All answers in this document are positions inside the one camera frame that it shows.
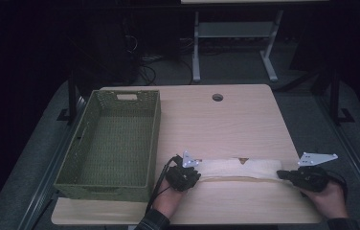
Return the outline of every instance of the person's right hand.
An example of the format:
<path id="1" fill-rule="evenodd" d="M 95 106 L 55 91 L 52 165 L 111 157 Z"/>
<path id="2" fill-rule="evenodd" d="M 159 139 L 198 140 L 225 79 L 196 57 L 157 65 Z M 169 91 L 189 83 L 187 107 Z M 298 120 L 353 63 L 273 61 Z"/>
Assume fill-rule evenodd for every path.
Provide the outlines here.
<path id="1" fill-rule="evenodd" d="M 320 193 L 310 192 L 304 189 L 300 189 L 300 191 L 314 202 L 318 212 L 326 218 L 349 218 L 347 206 L 345 205 L 344 192 L 339 184 L 329 181 L 326 188 Z"/>

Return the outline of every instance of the black sleeve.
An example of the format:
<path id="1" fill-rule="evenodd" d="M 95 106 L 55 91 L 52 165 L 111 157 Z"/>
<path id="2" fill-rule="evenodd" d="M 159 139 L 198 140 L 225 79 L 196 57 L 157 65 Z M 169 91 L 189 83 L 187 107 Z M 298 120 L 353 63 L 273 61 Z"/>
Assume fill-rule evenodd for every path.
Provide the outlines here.
<path id="1" fill-rule="evenodd" d="M 170 224 L 168 218 L 159 211 L 150 209 L 149 212 L 142 218 L 135 230 L 163 230 Z"/>
<path id="2" fill-rule="evenodd" d="M 331 218 L 327 223 L 330 230 L 360 230 L 357 221 L 352 218 Z"/>

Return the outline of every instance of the green basket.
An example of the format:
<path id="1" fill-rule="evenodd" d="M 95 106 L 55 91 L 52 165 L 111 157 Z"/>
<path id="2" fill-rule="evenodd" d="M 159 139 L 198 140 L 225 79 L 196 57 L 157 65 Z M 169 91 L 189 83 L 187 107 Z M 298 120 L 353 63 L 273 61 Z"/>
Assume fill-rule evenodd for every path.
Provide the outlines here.
<path id="1" fill-rule="evenodd" d="M 159 91 L 93 91 L 55 187 L 74 199 L 147 202 L 160 117 Z"/>

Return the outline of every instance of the table top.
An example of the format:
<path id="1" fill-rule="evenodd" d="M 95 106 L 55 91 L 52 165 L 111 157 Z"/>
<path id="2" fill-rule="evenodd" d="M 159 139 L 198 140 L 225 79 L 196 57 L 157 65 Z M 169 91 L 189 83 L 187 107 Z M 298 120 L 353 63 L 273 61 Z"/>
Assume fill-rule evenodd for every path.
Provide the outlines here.
<path id="1" fill-rule="evenodd" d="M 158 89 L 162 117 L 156 160 L 163 166 L 184 150 L 200 159 L 274 159 L 297 170 L 299 157 L 271 89 L 263 84 L 139 86 Z M 213 94 L 221 94 L 216 102 Z M 137 224 L 145 203 L 59 198 L 55 224 Z M 198 182 L 184 198 L 172 224 L 315 223 L 321 217 L 291 184 L 230 179 Z"/>
<path id="2" fill-rule="evenodd" d="M 300 2 L 326 2 L 329 0 L 181 0 L 182 4 L 210 4 L 210 3 L 300 3 Z"/>

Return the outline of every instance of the person's left hand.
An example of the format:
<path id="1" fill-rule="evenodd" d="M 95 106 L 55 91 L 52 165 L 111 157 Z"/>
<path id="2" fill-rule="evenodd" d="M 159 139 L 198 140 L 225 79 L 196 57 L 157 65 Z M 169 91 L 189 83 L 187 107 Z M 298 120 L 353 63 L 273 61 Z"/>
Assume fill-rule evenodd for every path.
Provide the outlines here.
<path id="1" fill-rule="evenodd" d="M 159 194 L 152 204 L 153 209 L 159 211 L 168 219 L 170 219 L 174 215 L 177 207 L 180 205 L 183 196 L 187 193 L 187 191 L 175 191 L 169 186 L 169 183 L 166 181 L 166 179 L 164 179 L 159 188 L 159 193 L 161 193 L 165 189 L 166 190 Z"/>

